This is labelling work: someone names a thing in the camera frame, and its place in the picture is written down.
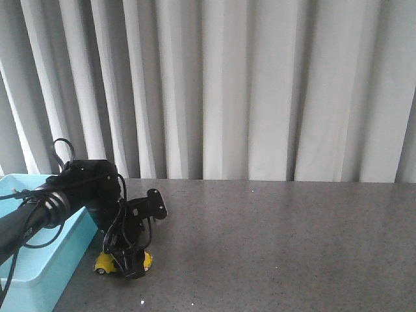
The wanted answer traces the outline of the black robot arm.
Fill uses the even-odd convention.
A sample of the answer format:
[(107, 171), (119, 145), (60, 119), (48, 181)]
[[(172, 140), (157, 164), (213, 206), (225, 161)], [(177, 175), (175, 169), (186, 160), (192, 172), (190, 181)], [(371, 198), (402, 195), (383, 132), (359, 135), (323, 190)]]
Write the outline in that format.
[(143, 221), (163, 220), (168, 213), (161, 193), (154, 188), (145, 198), (125, 199), (125, 183), (120, 178), (116, 165), (107, 160), (74, 160), (37, 189), (9, 195), (22, 203), (1, 218), (1, 262), (41, 229), (60, 226), (86, 208), (105, 234), (103, 253), (112, 257), (125, 278), (144, 276), (149, 244), (140, 241), (145, 230)]

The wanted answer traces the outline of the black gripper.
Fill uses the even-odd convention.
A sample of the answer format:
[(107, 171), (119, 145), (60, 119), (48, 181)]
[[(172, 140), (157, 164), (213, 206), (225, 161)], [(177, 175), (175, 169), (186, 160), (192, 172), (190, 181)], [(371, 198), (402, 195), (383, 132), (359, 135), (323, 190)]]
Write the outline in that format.
[(138, 279), (145, 275), (144, 249), (150, 245), (152, 230), (148, 241), (142, 242), (142, 223), (166, 218), (160, 191), (151, 188), (145, 198), (126, 200), (117, 168), (107, 160), (67, 162), (64, 171), (46, 179), (45, 187), (64, 195), (72, 211), (87, 208), (98, 229), (105, 232), (103, 251), (110, 254), (123, 276)]

